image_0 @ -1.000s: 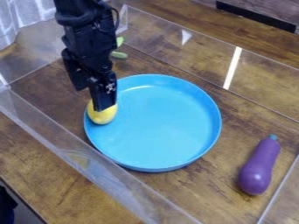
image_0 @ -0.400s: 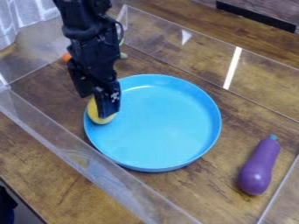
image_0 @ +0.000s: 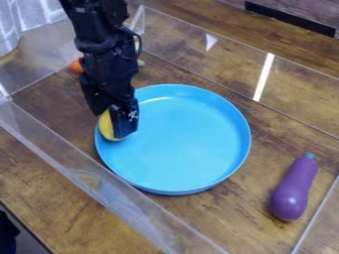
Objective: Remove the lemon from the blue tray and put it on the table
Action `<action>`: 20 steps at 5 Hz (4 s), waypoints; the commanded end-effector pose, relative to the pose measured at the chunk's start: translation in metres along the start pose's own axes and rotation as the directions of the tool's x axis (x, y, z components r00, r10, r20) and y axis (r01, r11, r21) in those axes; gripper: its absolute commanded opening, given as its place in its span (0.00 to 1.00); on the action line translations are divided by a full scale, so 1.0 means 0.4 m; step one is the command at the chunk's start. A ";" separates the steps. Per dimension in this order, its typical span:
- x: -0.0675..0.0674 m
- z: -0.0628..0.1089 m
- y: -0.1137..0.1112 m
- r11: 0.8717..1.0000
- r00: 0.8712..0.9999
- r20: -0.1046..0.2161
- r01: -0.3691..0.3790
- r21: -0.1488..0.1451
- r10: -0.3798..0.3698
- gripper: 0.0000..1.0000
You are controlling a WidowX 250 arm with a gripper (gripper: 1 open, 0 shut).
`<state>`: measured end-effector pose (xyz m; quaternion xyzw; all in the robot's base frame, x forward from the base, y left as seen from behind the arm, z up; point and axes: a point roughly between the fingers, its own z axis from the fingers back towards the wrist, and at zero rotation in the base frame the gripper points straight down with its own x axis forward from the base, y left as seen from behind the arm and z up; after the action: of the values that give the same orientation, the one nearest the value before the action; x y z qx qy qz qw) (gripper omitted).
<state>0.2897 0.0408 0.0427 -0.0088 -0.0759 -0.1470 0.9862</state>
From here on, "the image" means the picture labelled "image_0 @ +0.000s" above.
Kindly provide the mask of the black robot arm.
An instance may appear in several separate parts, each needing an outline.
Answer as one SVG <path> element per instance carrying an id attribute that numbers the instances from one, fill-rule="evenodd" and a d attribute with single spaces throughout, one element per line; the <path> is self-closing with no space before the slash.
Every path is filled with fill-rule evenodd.
<path id="1" fill-rule="evenodd" d="M 134 38 L 123 26 L 126 0 L 59 0 L 72 22 L 78 50 L 84 54 L 80 84 L 84 99 L 101 123 L 110 128 L 106 139 L 121 140 L 138 130 L 139 105 L 131 84 L 139 71 Z"/>

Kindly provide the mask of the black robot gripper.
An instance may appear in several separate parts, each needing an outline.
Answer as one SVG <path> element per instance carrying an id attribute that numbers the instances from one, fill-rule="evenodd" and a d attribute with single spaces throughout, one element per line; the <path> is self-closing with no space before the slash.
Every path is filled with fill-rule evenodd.
<path id="1" fill-rule="evenodd" d="M 80 85 L 88 108 L 95 116 L 109 107 L 115 139 L 138 130 L 139 104 L 131 85 L 138 73 L 138 53 L 133 43 L 87 44 Z"/>

